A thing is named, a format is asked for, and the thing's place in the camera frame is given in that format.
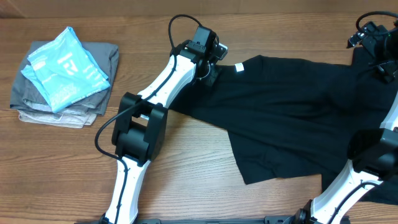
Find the black t-shirt with label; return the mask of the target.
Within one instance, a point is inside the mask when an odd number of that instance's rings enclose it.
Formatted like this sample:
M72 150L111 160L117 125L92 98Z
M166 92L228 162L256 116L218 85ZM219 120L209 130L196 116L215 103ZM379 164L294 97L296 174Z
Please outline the black t-shirt with label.
M227 130L246 184L319 174L326 187L344 167L360 129L378 128L397 94L369 67L363 49L351 65L258 55L218 67L211 87L195 83L174 111Z

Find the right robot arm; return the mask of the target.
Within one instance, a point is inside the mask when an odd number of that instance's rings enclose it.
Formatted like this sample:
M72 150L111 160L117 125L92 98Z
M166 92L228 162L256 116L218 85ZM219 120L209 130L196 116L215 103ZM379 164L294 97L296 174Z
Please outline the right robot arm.
M348 47L363 46L372 66L387 83L397 80L397 29L387 30L372 21L348 39ZM285 223L349 223L346 212L370 190L397 176L397 102L379 128L358 131L351 139L348 160L331 185Z

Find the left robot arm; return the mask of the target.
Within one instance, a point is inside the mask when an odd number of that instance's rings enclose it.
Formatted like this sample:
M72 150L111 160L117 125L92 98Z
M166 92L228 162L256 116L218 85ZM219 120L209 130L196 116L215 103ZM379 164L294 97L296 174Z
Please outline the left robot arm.
M146 170L164 141L169 106L192 81L213 82L215 65L227 53L227 46L217 40L212 44L186 40L171 52L166 67L147 88L122 97L111 140L118 171L110 206L100 223L136 221Z

